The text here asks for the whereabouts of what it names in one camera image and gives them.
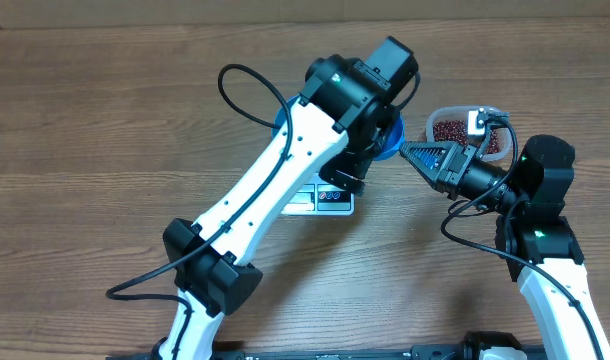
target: wood grain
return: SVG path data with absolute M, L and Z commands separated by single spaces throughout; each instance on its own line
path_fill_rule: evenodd
M 512 113 L 521 147 L 539 133 L 576 147 L 564 214 L 610 340 L 610 18 L 2 31 L 0 359 L 148 351 L 173 304 L 105 289 L 162 264 L 167 223 L 209 208 L 269 142 L 220 99 L 218 70 L 245 63 L 290 95 L 316 57 L 365 57 L 390 34 L 423 74 L 408 139 L 436 108 L 490 104 Z M 241 107 L 273 116 L 252 79 L 226 81 Z M 440 235 L 450 203 L 394 158 L 372 166 L 354 216 L 280 218 L 254 260 L 261 286 L 218 340 L 404 348 L 484 329 L 540 342 L 504 262 Z M 493 218 L 452 229 L 493 242 Z M 171 277 L 139 290 L 172 293 Z
M 0 28 L 610 16 L 610 0 L 0 0 Z

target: blue cup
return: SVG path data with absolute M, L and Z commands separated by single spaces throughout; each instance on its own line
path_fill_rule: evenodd
M 298 99 L 298 95 L 291 97 L 287 101 L 287 105 L 290 109 L 292 108 L 292 105 L 294 105 L 296 103 L 297 99 Z M 284 122 L 285 122 L 285 111 L 283 110 L 283 107 L 281 106 L 278 109 L 278 112 L 276 112 L 276 116 L 274 117 L 274 124 L 283 126 Z M 274 136 L 276 136 L 276 134 L 278 134 L 278 129 L 272 129 L 272 138 Z M 381 161 L 381 160 L 387 160 L 387 159 L 391 158 L 398 152 L 398 149 L 401 147 L 401 144 L 403 144 L 403 142 L 405 142 L 405 123 L 403 122 L 403 116 L 398 115 L 398 119 L 396 119 L 396 122 L 394 123 L 394 127 L 392 128 L 392 133 L 390 134 L 390 136 L 387 138 L 387 141 L 385 142 L 385 147 L 383 148 L 383 152 L 381 152 L 380 155 L 378 155 L 376 158 L 374 158 L 374 160 Z

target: black cable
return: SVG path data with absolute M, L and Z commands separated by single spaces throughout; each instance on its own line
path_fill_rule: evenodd
M 166 300 L 166 301 L 176 301 L 179 304 L 183 304 L 185 306 L 185 320 L 183 321 L 183 326 L 181 327 L 181 331 L 176 338 L 176 342 L 174 343 L 174 348 L 172 349 L 172 360 L 176 360 L 178 356 L 178 352 L 181 349 L 181 340 L 183 339 L 183 333 L 189 326 L 189 321 L 192 317 L 192 305 L 189 301 L 178 297 L 176 295 L 164 295 L 164 294 L 137 294 L 137 295 L 117 295 L 111 294 L 107 296 L 111 300 L 121 300 L 121 301 L 130 301 L 130 300 Z
M 223 76 L 225 75 L 226 72 L 227 72 L 227 70 L 226 71 L 221 70 L 221 72 L 218 74 L 217 85 L 218 85 L 218 92 L 221 93 L 221 97 L 223 98 L 223 100 L 225 100 L 227 105 L 229 105 L 229 107 L 234 109 L 234 111 L 236 111 L 237 113 L 245 116 L 246 118 L 248 118 L 256 123 L 259 123 L 263 126 L 271 127 L 272 129 L 280 129 L 281 128 L 280 125 L 259 119 L 256 116 L 248 113 L 247 111 L 239 108 L 238 106 L 236 106 L 236 104 L 234 104 L 234 102 L 232 102 L 232 100 L 230 100 L 229 96 L 227 96 L 227 94 L 225 93 L 225 89 L 223 88 Z
M 421 72 L 417 71 L 416 74 L 414 74 L 414 88 L 412 89 L 412 92 L 407 96 L 407 98 L 405 98 L 405 100 L 403 100 L 403 102 L 394 106 L 395 113 L 400 112 L 401 110 L 403 110 L 403 108 L 405 106 L 407 106 L 407 104 L 410 102 L 410 100 L 412 100 L 414 95 L 416 95 L 416 90 L 418 90 L 418 86 L 420 84 L 421 84 Z
M 183 327 L 181 328 L 181 331 L 179 332 L 178 338 L 176 340 L 176 345 L 174 346 L 173 351 L 176 351 L 176 352 L 173 353 L 173 357 L 172 357 L 173 360 L 176 360 L 178 351 L 180 349 L 181 339 L 183 338 L 185 330 L 187 329 L 187 326 L 189 325 L 189 320 L 190 320 L 191 313 L 192 313 L 192 307 L 190 306 L 189 302 L 187 302 L 187 300 L 185 300 L 185 299 L 182 299 L 182 298 L 180 298 L 178 296 L 174 296 L 174 295 L 159 295 L 159 294 L 117 295 L 116 293 L 119 291 L 123 291 L 127 288 L 130 288 L 132 286 L 141 284 L 141 283 L 143 283 L 147 280 L 150 280 L 152 278 L 155 278 L 156 276 L 159 276 L 171 269 L 181 266 L 184 263 L 186 263 L 187 261 L 191 260 L 196 255 L 205 251 L 214 241 L 216 241 L 216 239 L 218 239 L 219 236 L 221 236 L 224 232 L 229 230 L 230 226 L 245 212 L 245 210 L 247 210 L 250 207 L 250 205 L 267 188 L 267 186 L 270 184 L 270 182 L 274 179 L 274 177 L 280 170 L 283 163 L 285 161 L 287 161 L 287 159 L 289 157 L 289 150 L 291 149 L 291 145 L 292 145 L 292 136 L 293 136 L 293 132 L 294 132 L 293 131 L 294 125 L 292 122 L 292 114 L 290 112 L 289 106 L 287 105 L 287 101 L 285 101 L 285 98 L 283 98 L 283 96 L 278 91 L 278 89 L 276 89 L 276 87 L 274 85 L 272 85 L 272 83 L 270 83 L 267 79 L 265 79 L 261 74 L 248 68 L 245 65 L 240 65 L 240 64 L 229 64 L 229 65 L 226 65 L 225 67 L 223 67 L 221 69 L 220 73 L 218 74 L 218 89 L 219 89 L 221 95 L 223 96 L 223 99 L 225 100 L 225 102 L 227 102 L 228 105 L 230 105 L 234 110 L 236 110 L 236 112 L 245 116 L 246 118 L 248 118 L 252 121 L 255 121 L 259 124 L 262 124 L 262 125 L 266 125 L 266 126 L 271 125 L 272 127 L 274 127 L 274 124 L 266 123 L 265 121 L 260 120 L 256 117 L 248 114 L 247 112 L 241 110 L 239 107 L 234 105 L 231 102 L 231 100 L 229 100 L 229 98 L 227 97 L 227 95 L 225 94 L 225 92 L 223 90 L 222 82 L 223 82 L 223 76 L 225 75 L 225 73 L 232 69 L 237 69 L 237 70 L 243 71 L 243 72 L 251 75 L 255 79 L 257 79 L 258 81 L 260 81 L 263 85 L 265 85 L 269 89 L 269 91 L 276 97 L 278 102 L 281 104 L 281 107 L 285 111 L 285 117 L 286 117 L 286 122 L 287 122 L 287 133 L 283 134 L 286 136 L 285 150 L 279 157 L 278 161 L 276 162 L 276 165 L 274 165 L 274 168 L 269 173 L 269 175 L 267 176 L 265 181 L 263 181 L 263 183 L 252 194 L 252 196 L 250 196 L 249 199 L 247 199 L 247 201 L 245 201 L 245 203 L 243 205 L 241 205 L 241 207 L 227 221 L 225 221 L 225 223 L 223 223 L 223 225 L 221 225 L 221 227 L 212 236 L 210 236 L 207 240 L 205 240 L 205 242 L 201 246 L 199 246 L 195 250 L 189 252 L 187 255 L 179 258 L 176 261 L 173 261 L 171 263 L 168 263 L 166 265 L 159 267 L 158 269 L 152 270 L 146 274 L 143 274 L 141 276 L 135 277 L 131 280 L 118 284 L 105 292 L 105 296 L 111 300 L 123 300 L 123 301 L 172 300 L 172 301 L 177 301 L 177 302 L 185 305 L 185 307 L 186 307 L 185 313 L 187 314 L 187 316 L 185 317 L 185 322 L 183 323 Z
M 463 204 L 468 202 L 469 200 L 459 200 L 454 202 L 452 205 L 449 206 L 449 208 L 447 208 L 447 214 L 451 214 L 452 211 L 454 210 L 454 208 L 456 208 L 458 205 Z M 468 215 L 457 215 L 457 218 L 467 218 L 467 217 L 474 217 L 474 216 L 481 216 L 481 215 L 486 215 L 489 214 L 491 212 L 493 212 L 494 209 L 487 209 L 487 210 L 483 210 L 481 212 L 475 213 L 475 214 L 468 214 Z
M 600 348 L 600 344 L 598 343 L 598 338 L 596 336 L 596 332 L 594 331 L 594 327 L 592 326 L 589 318 L 587 317 L 587 314 L 585 313 L 585 310 L 583 310 L 580 301 L 576 300 L 576 298 L 574 298 L 574 296 L 567 291 L 567 289 L 561 284 L 559 283 L 554 277 L 552 277 L 550 274 L 548 274 L 545 270 L 539 268 L 538 266 L 525 261 L 517 256 L 514 256 L 512 254 L 509 254 L 505 251 L 501 251 L 489 246 L 485 246 L 482 244 L 478 244 L 475 243 L 473 241 L 469 241 L 469 240 L 465 240 L 462 238 L 459 238 L 457 236 L 454 236 L 452 234 L 450 234 L 447 231 L 447 224 L 454 218 L 456 218 L 460 213 L 462 213 L 463 211 L 465 211 L 466 209 L 478 204 L 480 201 L 482 201 L 486 196 L 488 196 L 489 194 L 491 194 L 492 192 L 496 191 L 496 189 L 498 189 L 501 185 L 505 184 L 505 182 L 507 181 L 507 179 L 510 178 L 510 176 L 512 175 L 512 173 L 514 172 L 515 168 L 516 168 L 516 163 L 518 162 L 518 140 L 516 138 L 516 132 L 514 131 L 514 128 L 509 124 L 509 122 L 503 120 L 503 119 L 496 119 L 495 121 L 499 121 L 501 123 L 503 123 L 503 125 L 505 127 L 507 127 L 507 129 L 509 130 L 511 136 L 512 136 L 512 145 L 513 145 L 513 154 L 512 154 L 512 164 L 509 168 L 509 170 L 507 171 L 507 174 L 505 174 L 505 176 L 498 182 L 496 183 L 494 186 L 492 186 L 489 190 L 487 190 L 486 192 L 484 192 L 482 195 L 480 195 L 479 197 L 477 197 L 474 200 L 469 201 L 467 204 L 463 205 L 462 207 L 458 208 L 456 211 L 450 213 L 445 220 L 443 220 L 443 222 L 441 223 L 441 233 L 447 237 L 448 239 L 457 242 L 461 245 L 465 245 L 465 246 L 469 246 L 471 248 L 474 249 L 478 249 L 481 251 L 485 251 L 485 252 L 489 252 L 495 255 L 498 255 L 499 257 L 506 259 L 506 260 L 512 260 L 515 261 L 523 266 L 526 266 L 532 270 L 534 270 L 536 273 L 538 273 L 539 275 L 543 276 L 545 279 L 547 279 L 550 283 L 552 283 L 552 285 L 554 285 L 563 295 L 565 295 L 565 297 L 567 297 L 567 299 L 569 300 L 569 305 L 573 306 L 576 311 L 578 312 L 578 315 L 581 317 L 581 320 L 583 321 L 586 329 L 587 329 L 587 333 L 588 336 L 590 338 L 590 341 L 592 342 L 592 347 L 594 348 L 594 352 L 596 353 L 596 358 L 597 360 L 603 360 L 603 353 L 601 351 Z M 509 226 L 509 218 L 512 216 L 512 213 L 514 211 L 514 209 L 518 206 L 519 203 L 523 202 L 524 200 L 520 199 L 519 201 L 515 202 L 514 204 L 512 204 L 512 206 L 510 207 L 508 213 L 505 215 L 506 218 L 504 219 L 504 223 L 503 223 L 503 231 L 505 232 L 505 236 L 508 236 L 509 232 L 508 232 L 508 226 Z

